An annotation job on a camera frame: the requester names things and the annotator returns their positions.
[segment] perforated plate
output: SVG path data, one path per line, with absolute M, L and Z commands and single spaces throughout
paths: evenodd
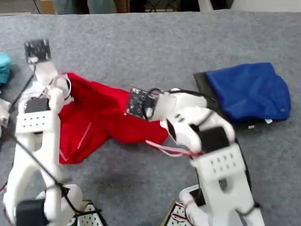
M 175 202 L 173 202 L 172 205 L 173 206 L 171 207 L 171 212 L 168 215 L 166 222 L 162 223 L 160 226 L 191 226 L 191 224 L 187 220 L 185 220 L 184 222 L 180 222 L 181 218 L 178 221 L 176 220 L 177 217 L 175 217 L 175 219 L 171 217 L 172 213 L 176 213 L 182 217 L 185 217 L 185 208 L 176 205 Z
M 18 114 L 16 133 L 52 131 L 60 125 L 60 119 L 53 111 Z
M 85 209 L 85 212 L 93 211 L 93 210 L 95 210 L 94 205 L 88 204 Z M 94 213 L 94 214 L 88 214 L 88 215 L 78 217 L 77 224 L 76 224 L 76 218 L 72 218 L 72 220 L 67 226 L 104 226 L 104 225 L 102 224 L 102 221 L 100 220 L 98 214 Z
M 246 169 L 237 144 L 200 157 L 198 166 L 199 174 L 205 181 L 219 180 Z

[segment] gray carpet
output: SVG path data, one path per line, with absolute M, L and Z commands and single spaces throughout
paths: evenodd
M 1 98 L 11 101 L 31 71 L 23 42 L 48 37 L 59 71 L 73 71 L 129 89 L 197 90 L 193 73 L 242 63 L 271 62 L 287 82 L 292 114 L 287 121 L 238 131 L 253 194 L 267 226 L 299 226 L 301 199 L 301 14 L 160 13 L 0 17 L 0 51 L 14 62 Z M 0 184 L 11 167 L 14 144 L 0 151 Z M 108 140 L 78 165 L 62 166 L 111 226 L 157 226 L 171 201 L 196 184 L 186 158 L 170 158 L 146 145 Z M 35 195 L 43 186 L 31 186 Z M 0 224 L 7 225 L 3 216 Z

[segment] wire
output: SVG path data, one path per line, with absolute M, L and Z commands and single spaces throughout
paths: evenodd
M 66 75 L 57 75 L 53 80 L 51 80 L 51 82 L 49 83 L 49 85 L 51 85 L 52 83 L 54 83 L 54 86 L 56 85 L 56 81 L 59 79 L 59 78 L 62 78 L 62 79 L 65 79 L 66 82 L 67 82 L 67 86 L 68 86 L 68 94 L 66 97 L 64 97 L 64 100 L 67 100 L 70 95 L 71 95 L 71 81 L 70 79 L 68 78 L 68 76 Z
M 93 211 L 81 211 L 76 209 L 73 204 L 71 203 L 70 199 L 68 198 L 68 195 L 63 188 L 63 184 L 59 182 L 47 169 L 46 167 L 32 154 L 30 150 L 27 149 L 18 139 L 17 137 L 12 134 L 9 129 L 3 127 L 4 132 L 12 139 L 14 140 L 43 170 L 44 172 L 54 181 L 55 185 L 61 189 L 62 196 L 66 199 L 68 205 L 71 207 L 71 209 L 75 212 L 78 213 L 80 216 L 87 215 L 87 214 L 93 214 L 93 213 L 98 213 L 101 212 L 101 209 L 93 210 Z
M 175 90 L 175 91 L 169 91 L 169 93 L 187 93 L 187 94 L 191 94 L 191 95 L 194 95 L 194 96 L 211 99 L 214 102 L 217 102 L 213 97 L 211 97 L 211 96 L 209 96 L 205 93 L 200 93 L 200 92 L 196 92 L 196 91 L 192 91 L 192 90 L 180 89 L 180 90 Z
M 0 189 L 0 194 L 1 194 L 2 192 L 5 191 L 7 185 L 8 185 L 8 182 L 5 182 L 5 184 L 4 184 L 4 185 L 2 186 L 2 188 Z
M 32 81 L 33 77 L 36 74 L 36 70 L 37 70 L 37 66 L 36 64 L 33 65 L 33 73 L 32 75 L 29 77 L 29 79 L 27 80 L 27 82 L 25 83 L 24 87 L 21 89 L 21 92 L 18 94 L 18 96 L 14 99 L 14 101 L 12 102 L 10 108 L 9 108 L 9 112 L 10 110 L 13 108 L 13 106 L 16 104 L 16 102 L 19 100 L 19 98 L 21 97 L 21 95 L 23 94 L 24 90 L 26 90 L 26 88 L 28 87 L 29 83 Z
M 155 147 L 155 148 L 159 149 L 160 151 L 163 151 L 163 153 L 165 153 L 165 154 L 166 154 L 166 152 L 168 152 L 168 155 L 172 156 L 172 157 L 180 157 L 180 155 L 178 155 L 178 154 L 181 154 L 181 156 L 182 155 L 187 155 L 187 156 L 201 156 L 201 155 L 203 155 L 203 152 L 194 153 L 192 151 L 187 151 L 187 150 L 177 148 L 177 147 L 162 146 L 162 145 L 156 144 L 154 142 L 151 142 L 149 140 L 146 140 L 145 143 L 147 143 L 148 145 L 150 145 L 152 147 Z
M 162 93 L 162 90 L 160 90 L 159 88 L 151 88 L 148 93 L 147 96 L 149 96 L 150 94 L 152 94 L 153 92 L 157 91 L 158 93 Z M 145 118 L 146 121 L 149 120 L 149 117 L 146 115 L 146 111 L 145 111 L 145 106 L 146 106 L 146 101 L 143 103 L 142 105 L 142 115 Z
M 37 8 L 39 14 L 41 14 L 41 11 L 39 10 L 39 7 L 37 6 L 36 0 L 33 0 L 33 3 L 34 3 L 34 5 L 36 6 L 36 8 Z
M 163 152 L 164 154 L 170 156 L 170 157 L 181 157 L 183 156 L 182 153 L 178 153 L 178 154 L 170 154 L 169 152 L 164 151 L 162 148 L 158 148 L 161 152 Z

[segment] teal object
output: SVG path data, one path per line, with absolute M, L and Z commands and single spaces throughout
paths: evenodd
M 7 83 L 10 66 L 11 66 L 11 58 L 7 53 L 0 52 L 0 83 Z

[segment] red wire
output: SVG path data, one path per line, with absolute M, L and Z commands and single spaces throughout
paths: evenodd
M 0 193 L 2 193 L 5 189 L 6 189 L 6 186 L 8 185 L 7 182 L 5 182 L 5 184 L 2 186 L 2 188 L 0 189 Z

